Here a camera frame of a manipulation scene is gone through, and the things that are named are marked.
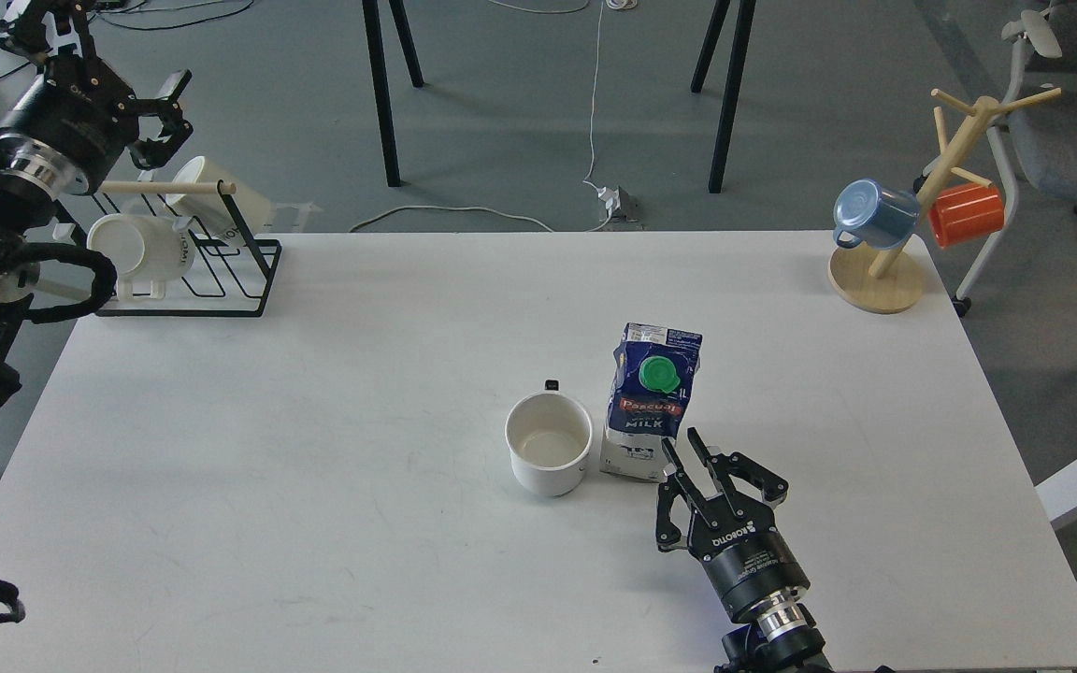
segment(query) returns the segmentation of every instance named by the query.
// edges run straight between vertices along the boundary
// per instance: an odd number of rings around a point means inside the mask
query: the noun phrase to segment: gray floor
[[[592,179],[620,184],[641,205],[641,221],[621,229],[824,229],[851,180],[908,187],[936,152],[928,89],[999,96],[1009,57],[999,30],[1017,12],[1012,0],[761,3],[726,186],[708,195],[729,31],[704,94],[687,85],[711,5],[641,0],[637,10],[604,13]],[[398,188],[384,183],[359,3],[264,0],[176,31],[102,22],[94,30],[99,52],[140,95],[177,68],[193,69],[184,103],[196,132],[164,174],[208,154],[282,205],[277,230],[298,225],[303,213],[307,230],[347,230],[407,204],[491,206],[553,229],[587,230],[599,218],[592,188],[581,183],[598,8],[593,0],[579,13],[536,16],[484,0],[411,1],[423,89],[410,88],[386,17],[407,181]],[[196,16],[149,14],[150,23]],[[0,53],[0,73],[16,64]],[[1,82],[0,115],[26,82],[25,74]],[[953,126],[957,117],[949,118]],[[992,173],[987,148],[967,166]],[[134,174],[124,159],[114,178]],[[67,204],[94,221],[93,205]],[[488,214],[407,212],[370,229],[533,227]],[[947,286],[978,247],[932,246]],[[1022,184],[1017,226],[971,295],[963,324],[1031,476],[1043,480],[1077,457],[1077,218],[1068,205]],[[11,362],[25,390],[0,413],[0,472],[68,332],[67,324],[29,327],[18,338]],[[1077,524],[1060,539],[1077,575]]]

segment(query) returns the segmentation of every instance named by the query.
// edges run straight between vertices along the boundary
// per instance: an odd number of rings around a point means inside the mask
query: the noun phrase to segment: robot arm
[[[663,439],[670,465],[659,486],[655,542],[662,552],[688,549],[704,567],[727,616],[740,626],[722,639],[730,661],[715,672],[828,670],[821,655],[825,639],[797,602],[809,578],[775,528],[772,507],[787,497],[787,481],[740,452],[711,455],[696,427],[688,430],[688,440],[718,492],[705,499],[684,472],[675,447]],[[761,499],[737,490],[732,478],[755,486]],[[684,499],[690,513],[687,541],[671,522],[676,499]]]
[[[17,391],[5,365],[18,324],[88,316],[110,299],[114,266],[98,252],[31,243],[25,234],[59,212],[57,197],[89,195],[124,149],[140,169],[163,167],[191,136],[179,98],[191,73],[173,73],[154,98],[131,86],[98,56],[88,29],[94,0],[13,0],[0,17],[0,47],[38,69],[29,89],[0,123],[0,407]],[[138,118],[160,120],[154,139],[140,139]],[[41,263],[90,269],[85,302],[33,309]]]

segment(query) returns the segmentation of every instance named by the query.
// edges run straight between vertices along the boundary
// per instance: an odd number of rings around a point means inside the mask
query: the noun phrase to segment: chair wheel
[[[965,318],[967,311],[970,310],[970,297],[961,299],[957,297],[950,297],[950,303],[953,304],[953,312],[959,314],[959,318]]]

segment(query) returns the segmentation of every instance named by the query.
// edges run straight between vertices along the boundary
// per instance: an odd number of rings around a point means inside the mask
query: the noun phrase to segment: white mug on rack
[[[243,214],[243,220],[248,223],[248,229],[252,235],[256,234],[261,227],[268,224],[272,218],[272,204],[255,188],[248,187],[243,182],[236,180],[234,174],[227,172],[223,167],[206,157],[193,157],[185,163],[181,170],[172,179],[173,182],[218,184],[219,181],[234,183],[236,193],[232,196],[235,199],[236,208]],[[206,229],[210,236],[219,241],[234,247],[243,248],[243,235],[239,233],[235,219],[227,212],[223,197],[215,195],[171,195],[168,197],[168,208],[176,210],[181,216],[196,216],[201,222],[201,228]]]
[[[98,218],[86,236],[86,248],[107,255],[115,265],[115,294],[121,302],[136,298],[132,282],[149,282],[146,298],[163,299],[166,282],[185,276],[197,248],[186,230],[174,230],[171,219],[114,213]]]

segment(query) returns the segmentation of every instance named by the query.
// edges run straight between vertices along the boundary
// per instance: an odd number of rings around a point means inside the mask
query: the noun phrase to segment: orange mug
[[[1004,229],[999,188],[974,183],[943,188],[928,209],[928,224],[941,248]]]

